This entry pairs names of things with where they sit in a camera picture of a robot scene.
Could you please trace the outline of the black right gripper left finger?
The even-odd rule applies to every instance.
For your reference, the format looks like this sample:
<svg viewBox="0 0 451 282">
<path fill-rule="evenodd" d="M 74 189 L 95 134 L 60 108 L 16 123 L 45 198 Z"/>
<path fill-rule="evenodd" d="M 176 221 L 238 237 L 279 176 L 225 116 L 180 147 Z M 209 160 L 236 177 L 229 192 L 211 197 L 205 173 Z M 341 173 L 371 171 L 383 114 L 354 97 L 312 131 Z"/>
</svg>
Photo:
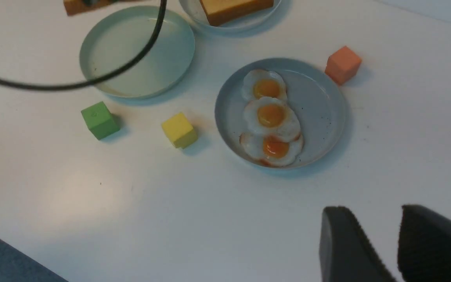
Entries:
<svg viewBox="0 0 451 282">
<path fill-rule="evenodd" d="M 324 207 L 319 242 L 323 282 L 395 282 L 356 216 L 343 206 Z"/>
</svg>

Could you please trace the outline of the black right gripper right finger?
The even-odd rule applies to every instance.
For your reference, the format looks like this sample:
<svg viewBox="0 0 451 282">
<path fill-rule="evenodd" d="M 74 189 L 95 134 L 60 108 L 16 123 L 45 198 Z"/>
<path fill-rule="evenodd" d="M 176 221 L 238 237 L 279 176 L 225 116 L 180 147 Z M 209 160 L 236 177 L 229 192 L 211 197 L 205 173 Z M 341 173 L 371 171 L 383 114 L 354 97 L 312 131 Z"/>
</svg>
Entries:
<svg viewBox="0 0 451 282">
<path fill-rule="evenodd" d="M 422 205 L 403 205 L 397 264 L 406 282 L 451 282 L 451 220 Z"/>
</svg>

